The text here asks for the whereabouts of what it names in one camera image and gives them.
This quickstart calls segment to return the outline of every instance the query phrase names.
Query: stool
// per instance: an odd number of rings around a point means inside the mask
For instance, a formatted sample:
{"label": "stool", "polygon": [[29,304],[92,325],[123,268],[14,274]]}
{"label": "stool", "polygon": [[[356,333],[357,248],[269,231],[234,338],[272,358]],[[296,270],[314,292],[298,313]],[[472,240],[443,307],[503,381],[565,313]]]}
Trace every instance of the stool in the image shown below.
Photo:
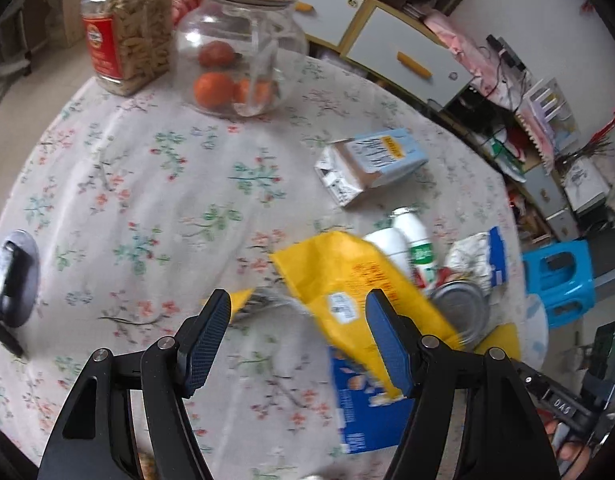
{"label": "stool", "polygon": [[538,294],[550,328],[580,318],[596,302],[587,241],[553,244],[523,254],[526,291]]}

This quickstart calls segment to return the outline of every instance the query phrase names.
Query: blue gripper pad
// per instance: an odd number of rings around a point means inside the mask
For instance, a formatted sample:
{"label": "blue gripper pad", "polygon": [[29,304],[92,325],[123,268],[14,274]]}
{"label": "blue gripper pad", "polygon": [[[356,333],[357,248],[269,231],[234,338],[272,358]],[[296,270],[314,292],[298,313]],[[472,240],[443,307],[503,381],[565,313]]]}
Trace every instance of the blue gripper pad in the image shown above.
{"label": "blue gripper pad", "polygon": [[393,324],[402,324],[398,314],[380,289],[370,291],[365,299],[365,319],[379,347],[392,384],[405,397],[414,389],[411,359]]}
{"label": "blue gripper pad", "polygon": [[189,399],[205,384],[218,347],[232,314],[232,302],[225,290],[210,296],[178,346],[177,383],[182,396]]}

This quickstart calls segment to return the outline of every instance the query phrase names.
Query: glass jar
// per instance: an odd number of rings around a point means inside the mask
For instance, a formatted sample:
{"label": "glass jar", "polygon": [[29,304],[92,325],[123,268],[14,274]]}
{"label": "glass jar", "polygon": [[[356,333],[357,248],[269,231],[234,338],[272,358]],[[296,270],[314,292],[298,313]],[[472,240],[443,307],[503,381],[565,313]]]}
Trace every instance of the glass jar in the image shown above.
{"label": "glass jar", "polygon": [[172,0],[82,0],[81,15],[106,90],[130,95],[169,70]]}
{"label": "glass jar", "polygon": [[203,0],[175,33],[175,87],[185,104],[219,117],[278,107],[298,82],[307,52],[296,0]]}

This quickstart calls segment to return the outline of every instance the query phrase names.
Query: green label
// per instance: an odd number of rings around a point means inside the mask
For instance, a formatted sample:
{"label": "green label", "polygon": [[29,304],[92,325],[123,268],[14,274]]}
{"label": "green label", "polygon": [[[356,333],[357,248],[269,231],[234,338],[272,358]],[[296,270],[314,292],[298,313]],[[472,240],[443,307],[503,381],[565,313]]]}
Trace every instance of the green label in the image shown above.
{"label": "green label", "polygon": [[434,251],[431,244],[410,247],[411,263],[415,265],[431,264],[434,261]]}

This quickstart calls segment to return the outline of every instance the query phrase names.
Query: human hand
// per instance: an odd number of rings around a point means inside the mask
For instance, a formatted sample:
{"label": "human hand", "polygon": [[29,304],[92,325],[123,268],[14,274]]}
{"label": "human hand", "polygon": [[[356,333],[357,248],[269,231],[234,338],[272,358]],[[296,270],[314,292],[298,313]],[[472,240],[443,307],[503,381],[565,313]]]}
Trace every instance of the human hand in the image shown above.
{"label": "human hand", "polygon": [[[557,426],[558,420],[556,419],[550,420],[545,424],[545,432],[547,433],[547,436],[550,437],[550,440],[552,440]],[[558,457],[561,460],[567,460],[568,462],[576,459],[576,462],[572,464],[567,474],[563,476],[563,480],[575,480],[578,478],[578,476],[587,467],[588,462],[590,461],[590,455],[590,448],[585,446],[582,442],[566,442],[563,444],[560,452],[558,453]]]}

